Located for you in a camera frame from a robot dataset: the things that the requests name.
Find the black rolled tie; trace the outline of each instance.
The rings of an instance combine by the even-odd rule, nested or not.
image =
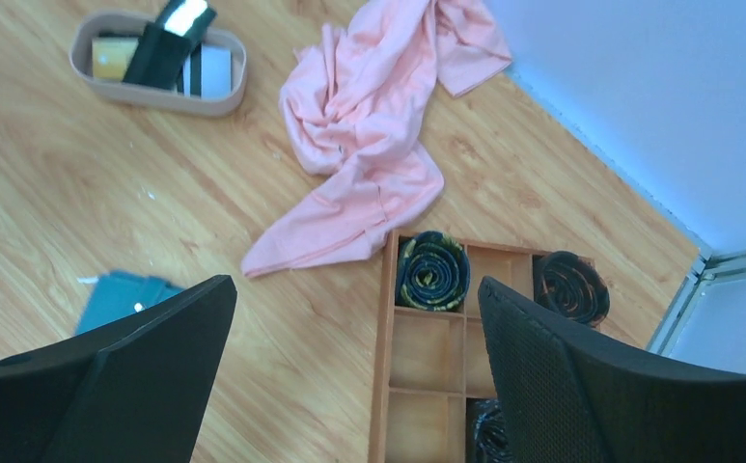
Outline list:
[[[456,310],[469,290],[469,258],[440,231],[425,231],[401,245],[396,304],[431,312]]]
[[[608,315],[608,288],[597,272],[568,251],[535,262],[535,302],[578,323],[596,327]]]
[[[496,398],[473,400],[467,407],[467,463],[512,463],[506,420]]]

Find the pink cloth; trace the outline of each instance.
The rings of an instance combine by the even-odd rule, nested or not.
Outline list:
[[[418,142],[435,81],[463,95],[511,62],[481,0],[371,0],[296,56],[279,107],[301,165],[331,177],[259,238],[247,277],[368,259],[443,189]]]

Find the teal folder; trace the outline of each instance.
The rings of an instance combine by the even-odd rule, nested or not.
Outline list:
[[[182,292],[157,277],[142,277],[114,270],[97,280],[76,335],[141,312]]]

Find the wooden organizer tray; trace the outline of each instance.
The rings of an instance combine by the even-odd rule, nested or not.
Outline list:
[[[478,305],[491,276],[533,299],[532,262],[549,252],[466,239],[469,293],[456,313],[395,305],[399,244],[417,233],[387,237],[375,341],[369,463],[464,463],[466,403],[496,397]]]

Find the wooden floor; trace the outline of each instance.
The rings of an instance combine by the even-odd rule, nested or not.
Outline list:
[[[82,16],[162,3],[0,0],[0,358],[71,335],[91,291],[79,277],[229,273],[239,300],[195,461],[365,461],[380,256],[255,281],[238,270],[322,181],[297,165],[276,108],[292,51],[362,0],[214,2],[249,81],[213,121],[109,103],[69,67]],[[592,257],[612,289],[603,332],[649,340],[697,250],[512,82],[458,100],[438,89],[422,140],[447,187],[415,229]]]

